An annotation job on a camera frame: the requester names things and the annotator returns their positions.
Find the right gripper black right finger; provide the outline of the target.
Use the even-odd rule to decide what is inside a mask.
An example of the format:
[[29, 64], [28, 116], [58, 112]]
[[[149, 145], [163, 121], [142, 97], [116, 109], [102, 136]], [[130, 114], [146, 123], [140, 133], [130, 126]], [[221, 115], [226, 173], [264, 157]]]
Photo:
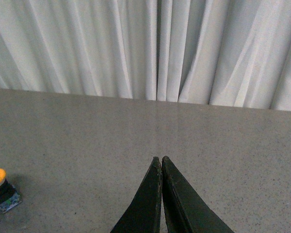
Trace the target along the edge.
[[168, 156], [162, 159], [162, 198], [169, 233], [233, 232], [211, 210]]

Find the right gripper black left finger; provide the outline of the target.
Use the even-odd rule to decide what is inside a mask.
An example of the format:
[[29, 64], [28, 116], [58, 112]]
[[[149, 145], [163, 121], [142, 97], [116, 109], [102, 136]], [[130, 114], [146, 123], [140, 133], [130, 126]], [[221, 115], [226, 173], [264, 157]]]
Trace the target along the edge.
[[113, 233], [158, 233], [161, 224], [162, 166], [154, 157], [132, 202]]

